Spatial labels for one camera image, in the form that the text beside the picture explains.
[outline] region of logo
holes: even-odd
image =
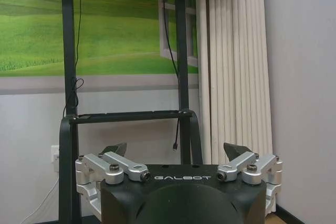
[[[154,179],[156,180],[209,180],[211,176],[183,176],[183,177],[176,177],[176,176],[155,176]]]

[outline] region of white curtain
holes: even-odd
[[[224,142],[272,153],[264,0],[197,0],[197,24],[205,163]]]

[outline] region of vertical pole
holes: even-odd
[[[64,76],[67,117],[61,122],[59,139],[59,223],[81,224],[80,197],[76,192],[75,160],[78,158],[78,129],[68,119],[77,115],[74,0],[62,0]]]
[[[178,100],[180,103],[180,110],[189,109],[187,32],[185,11],[185,0],[175,0],[177,63],[179,75]],[[180,146],[181,163],[190,164],[190,118],[180,119]]]
[[[73,17],[74,0],[62,0],[64,77],[67,115],[76,115],[76,57],[75,57],[75,21]]]

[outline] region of wall socket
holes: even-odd
[[[59,145],[51,146],[51,162],[54,165],[54,172],[59,172]]]

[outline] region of white wall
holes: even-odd
[[[177,90],[81,93],[79,113],[152,111],[178,108]],[[198,90],[190,90],[198,114]],[[0,224],[19,224],[42,201],[57,179],[50,146],[58,144],[64,94],[0,95]],[[172,149],[176,120],[81,125],[80,153],[128,143],[136,162],[178,164]],[[36,222],[58,218],[56,190]]]
[[[278,203],[305,223],[336,220],[336,0],[265,0]]]

